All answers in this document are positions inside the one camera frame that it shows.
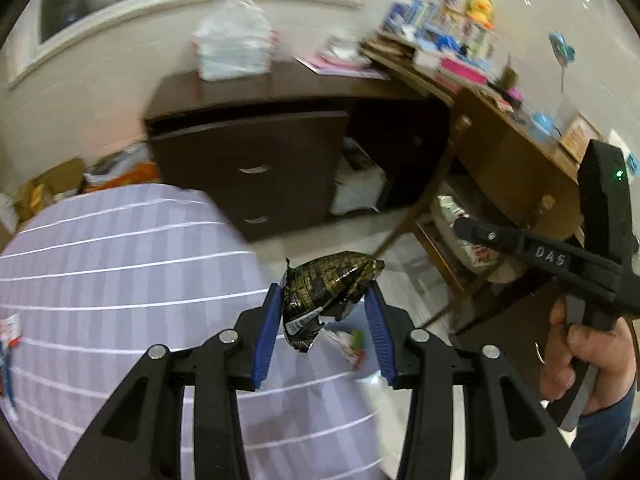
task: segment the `sleeve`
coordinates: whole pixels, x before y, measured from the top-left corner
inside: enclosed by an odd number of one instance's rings
[[[599,412],[582,416],[571,449],[587,480],[599,478],[623,447],[631,421],[636,384],[622,400]]]

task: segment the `plastic bag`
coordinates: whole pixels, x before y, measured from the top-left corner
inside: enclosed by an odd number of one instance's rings
[[[223,0],[193,35],[205,81],[271,71],[273,33],[252,0]]]
[[[343,251],[311,260],[283,276],[282,322],[287,342],[306,353],[322,330],[323,317],[342,320],[385,267],[368,254]]]
[[[458,218],[469,218],[469,214],[461,207],[452,196],[438,195],[438,203],[442,210],[442,216],[453,229],[453,224]],[[465,251],[469,262],[473,267],[492,266],[498,261],[499,254],[481,244],[473,244],[467,240],[458,238],[458,244]]]
[[[146,142],[136,142],[124,150],[105,157],[103,160],[84,172],[84,178],[91,187],[104,184],[123,176],[137,165],[149,162],[151,156]]]
[[[386,183],[385,171],[351,137],[342,138],[342,157],[335,172],[335,196],[330,213],[376,209]]]

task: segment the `striped bed sheet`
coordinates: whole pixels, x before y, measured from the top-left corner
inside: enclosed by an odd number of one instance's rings
[[[149,346],[203,343],[261,305],[268,285],[202,192],[145,184],[45,209],[0,255],[0,317],[18,312],[22,322],[12,362],[12,428],[21,444],[57,478]],[[239,393],[238,407],[253,480],[385,478],[375,414],[322,338],[302,356],[278,336],[267,379],[259,391]],[[188,388],[184,480],[193,479],[192,426]]]

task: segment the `snack bag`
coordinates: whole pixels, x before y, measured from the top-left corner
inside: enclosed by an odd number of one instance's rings
[[[322,330],[322,318],[347,317],[384,267],[382,260],[351,251],[322,256],[293,269],[287,260],[282,321],[289,344],[308,352]]]

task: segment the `barcode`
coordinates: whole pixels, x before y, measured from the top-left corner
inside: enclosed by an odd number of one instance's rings
[[[293,319],[292,321],[285,323],[284,328],[287,329],[287,333],[289,335],[295,335],[298,332],[300,332],[300,330],[302,330],[302,327],[305,326],[309,321],[319,316],[321,312],[322,312],[322,307],[319,306],[318,308],[316,308],[315,310],[312,310],[308,314],[305,314],[302,317]]]

